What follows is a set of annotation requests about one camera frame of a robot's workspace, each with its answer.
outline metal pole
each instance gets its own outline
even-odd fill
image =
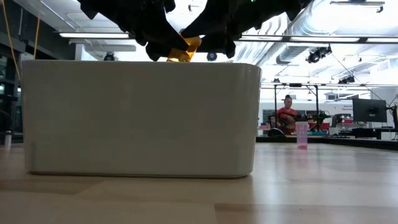
[[[319,97],[318,97],[318,86],[315,85],[315,99],[317,101],[317,130],[319,131]]]
[[[276,107],[276,86],[277,86],[277,85],[274,86],[274,93],[275,93],[275,127],[277,127],[276,124],[277,124],[277,122],[278,122],[278,118],[277,118],[278,116],[276,115],[276,113],[277,113],[277,107]]]

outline white ceiling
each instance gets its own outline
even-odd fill
[[[97,15],[92,21],[80,11],[80,3],[76,0],[14,0],[33,14],[37,15],[40,9],[41,18],[62,32],[120,32],[117,25],[102,15]],[[189,25],[205,7],[206,0],[175,0],[176,9],[167,14],[170,24],[180,30]],[[317,29],[332,29],[331,35],[398,35],[398,22],[395,15],[398,8],[397,0],[385,0],[384,11],[376,13],[375,8],[351,7],[351,6],[331,6],[329,0],[315,0],[314,8],[311,12],[314,18],[311,26]],[[285,14],[275,17],[265,22],[261,30],[251,29],[247,34],[282,34],[288,27],[289,21]],[[93,41],[91,44],[126,44],[136,45],[133,40],[115,41],[100,40]],[[267,54],[272,43],[242,43],[237,42],[236,62],[246,62],[256,64]],[[332,45],[333,53],[347,68],[357,67],[367,62],[373,62],[380,58],[398,57],[398,45]],[[276,65],[275,58],[268,60],[260,65],[263,68],[264,78],[267,81],[273,80],[275,76],[283,82],[337,82],[339,74],[345,69],[338,61],[330,56],[316,64],[308,64],[305,57],[308,51],[295,58],[289,65]],[[121,60],[149,60],[145,49],[137,46],[136,52],[120,52],[117,56]],[[218,61],[226,61],[224,55],[219,54]],[[206,54],[195,54],[193,61],[205,62]],[[363,82],[380,83],[384,82],[375,79],[372,68],[357,71],[357,76]]]

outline ceiling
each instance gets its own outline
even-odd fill
[[[98,14],[89,20],[80,11],[76,0],[14,0],[31,13],[37,15],[62,32],[120,32],[118,26]],[[377,13],[375,7],[332,6],[330,0],[314,0],[294,21],[290,22],[286,14],[281,14],[263,23],[260,30],[248,30],[245,34],[285,34],[285,35],[398,35],[398,22],[395,14],[398,1],[384,0],[384,10]],[[191,23],[204,9],[206,0],[175,0],[176,9],[167,14],[170,24],[179,31]],[[89,45],[135,45],[135,52],[118,52],[120,60],[150,60],[145,48],[134,40],[91,40]],[[398,79],[391,75],[390,59],[398,57],[398,45],[347,45],[333,44],[333,55],[318,63],[309,64],[305,58],[314,46],[273,44],[267,42],[237,42],[235,62],[251,63],[263,69],[263,78],[271,82],[275,77],[282,82],[337,83],[338,79],[349,74],[340,64],[363,83],[395,83]],[[95,57],[102,57],[104,52],[90,52]],[[287,54],[291,61],[280,64],[277,57]],[[228,59],[218,54],[217,62]],[[206,54],[195,54],[194,62],[206,62]]]

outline person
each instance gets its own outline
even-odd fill
[[[285,106],[279,109],[277,115],[277,127],[285,134],[292,134],[295,131],[295,118],[297,112],[292,109],[293,99],[290,95],[285,96]]]

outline wooden surface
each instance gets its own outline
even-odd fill
[[[397,223],[397,153],[309,147],[257,144],[231,180],[29,175],[23,149],[0,149],[0,223]]]

